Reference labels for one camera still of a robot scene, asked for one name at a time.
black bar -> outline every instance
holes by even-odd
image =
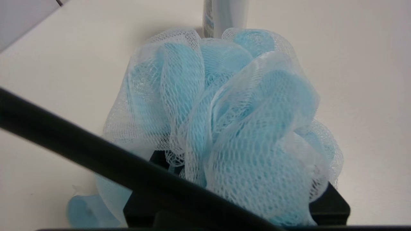
[[[411,226],[298,226],[285,227],[288,231],[410,231]],[[38,231],[207,231],[206,229],[41,229]]]
[[[0,88],[0,127],[212,230],[278,231],[268,221]]]

blue object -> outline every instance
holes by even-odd
[[[71,198],[67,218],[73,228],[115,228],[120,225],[98,194]]]

white surface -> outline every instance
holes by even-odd
[[[0,0],[0,52],[57,8],[55,0]]]
[[[339,142],[350,224],[411,224],[411,61],[407,1],[263,1],[248,27],[293,44]],[[172,26],[200,26],[202,0],[72,0],[0,54],[0,86],[100,134],[128,59]],[[67,227],[92,175],[0,132],[0,231]]]

white mesh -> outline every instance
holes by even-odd
[[[230,28],[222,38],[175,29],[149,39],[103,136],[146,159],[164,150],[172,167],[184,165],[182,178],[274,224],[315,224],[308,205],[343,162],[313,120],[318,95],[280,35]]]

white bottle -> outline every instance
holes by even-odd
[[[221,38],[227,28],[244,28],[248,3],[249,0],[204,0],[204,36]]]

